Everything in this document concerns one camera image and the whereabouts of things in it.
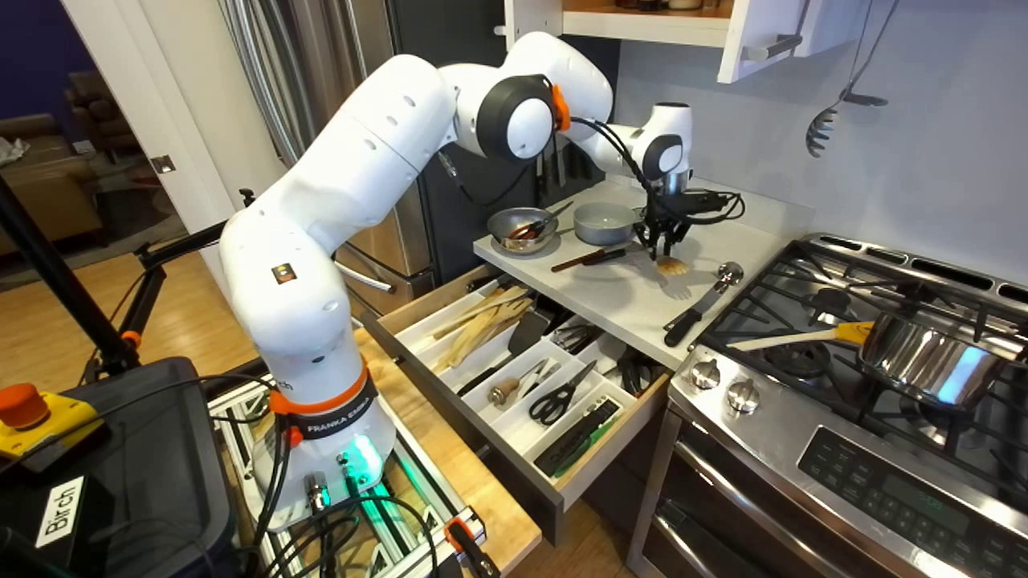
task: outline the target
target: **stove knob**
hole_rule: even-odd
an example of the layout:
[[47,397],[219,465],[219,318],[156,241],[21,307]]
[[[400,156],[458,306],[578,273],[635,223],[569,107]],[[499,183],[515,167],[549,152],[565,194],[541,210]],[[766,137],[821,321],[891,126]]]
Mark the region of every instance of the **stove knob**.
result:
[[751,415],[762,405],[758,390],[747,380],[731,381],[727,396],[731,415]]
[[716,390],[716,384],[719,384],[716,360],[701,360],[701,362],[686,374],[686,380],[690,380],[701,393]]

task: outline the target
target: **oven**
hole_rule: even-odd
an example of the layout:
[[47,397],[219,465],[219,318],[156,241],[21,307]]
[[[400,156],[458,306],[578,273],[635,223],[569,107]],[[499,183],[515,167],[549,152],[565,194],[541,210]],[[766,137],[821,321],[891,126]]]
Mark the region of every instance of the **oven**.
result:
[[[632,528],[635,576],[1028,576],[1028,293],[875,243],[806,239],[672,380]],[[967,408],[866,374],[851,345],[741,351],[910,314],[1005,360]]]

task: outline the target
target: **red button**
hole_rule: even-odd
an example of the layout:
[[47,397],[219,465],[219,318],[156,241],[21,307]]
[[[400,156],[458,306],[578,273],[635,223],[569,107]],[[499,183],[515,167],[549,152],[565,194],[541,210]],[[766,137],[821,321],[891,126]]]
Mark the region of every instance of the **red button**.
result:
[[50,416],[50,408],[43,403],[35,384],[16,381],[0,390],[0,421],[12,430],[32,430],[44,416]]

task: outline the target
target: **stovetop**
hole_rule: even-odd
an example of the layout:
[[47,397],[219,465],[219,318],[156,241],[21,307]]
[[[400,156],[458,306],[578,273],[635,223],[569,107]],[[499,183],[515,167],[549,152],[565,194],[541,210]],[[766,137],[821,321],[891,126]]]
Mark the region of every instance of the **stovetop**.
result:
[[[937,408],[875,380],[862,367],[862,351],[848,345],[747,354],[731,348],[881,314],[949,328],[1005,362],[974,405]],[[945,494],[960,494],[974,512],[1000,502],[1012,528],[1026,533],[1026,351],[1026,288],[878,243],[803,239],[788,243],[701,333],[673,380],[672,403],[690,403],[762,464],[800,480],[798,485],[810,485],[798,459],[813,434],[830,426]]]

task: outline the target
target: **countertop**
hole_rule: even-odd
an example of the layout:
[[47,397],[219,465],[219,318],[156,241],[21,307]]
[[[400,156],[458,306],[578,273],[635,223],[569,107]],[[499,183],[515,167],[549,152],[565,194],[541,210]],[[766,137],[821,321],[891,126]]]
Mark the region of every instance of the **countertop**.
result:
[[515,281],[527,282],[531,288],[565,306],[569,312],[581,314],[583,321],[620,337],[623,345],[635,348],[638,354],[652,358],[656,362],[678,370],[686,354],[686,345],[710,323],[710,318],[716,318],[716,307],[722,307],[746,282],[731,287],[678,348],[664,348],[664,321],[690,307],[714,287],[714,273],[727,259],[741,264],[747,281],[789,239],[803,233],[810,225],[810,210],[798,210],[751,194],[741,194],[741,199],[746,215],[738,223],[695,225],[686,231],[686,239],[672,251],[672,256],[686,264],[686,273],[678,276],[663,276],[642,246],[629,246],[625,256],[598,268],[571,268],[561,273],[549,271],[561,259],[593,251],[591,243],[581,243],[571,231],[578,205],[642,205],[642,191],[623,177],[611,177],[571,197],[575,205],[559,215],[561,233],[556,246],[531,256],[507,256],[496,246],[491,239],[477,239],[475,255],[491,268],[509,273]]
[[387,408],[446,476],[453,490],[486,519],[486,553],[503,576],[515,572],[515,566],[544,543],[541,528],[408,381],[394,360],[366,331],[353,337]]

